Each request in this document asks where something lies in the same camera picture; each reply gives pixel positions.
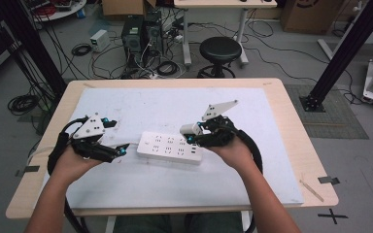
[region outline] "human hand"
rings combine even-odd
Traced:
[[[56,162],[51,178],[65,185],[69,185],[83,176],[91,168],[101,163],[101,161],[94,159],[83,159],[74,152],[71,146],[68,146]]]
[[[215,152],[228,166],[238,172],[245,169],[248,165],[254,165],[250,150],[236,135],[226,146],[210,147],[207,149]]]

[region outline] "stool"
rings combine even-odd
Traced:
[[[209,78],[225,78],[222,70],[228,71],[235,78],[235,74],[223,65],[231,63],[241,55],[242,48],[238,42],[227,37],[212,37],[201,43],[199,51],[213,65],[200,69],[198,78],[204,78],[204,76]]]

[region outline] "table leg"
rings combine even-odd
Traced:
[[[238,29],[237,39],[236,39],[236,41],[240,44],[241,48],[242,48],[242,44],[241,44],[242,35],[244,34],[245,22],[247,20],[247,12],[248,12],[247,8],[242,9],[241,18],[239,21],[239,29]],[[244,48],[242,48],[242,53],[239,59],[240,59],[241,67],[249,64]]]
[[[187,9],[184,9],[184,37],[183,37],[184,64],[186,65],[186,68],[189,69],[189,66],[192,63],[192,60],[190,58],[190,51],[189,51],[187,24],[188,24]]]

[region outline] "white power strip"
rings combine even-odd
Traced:
[[[144,132],[137,152],[140,156],[198,165],[202,148],[189,145],[182,135]]]

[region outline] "floor mat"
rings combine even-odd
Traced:
[[[285,85],[308,136],[331,139],[369,139],[353,111],[339,91],[329,91],[323,101],[325,113],[305,112],[299,96],[307,96],[312,85]]]

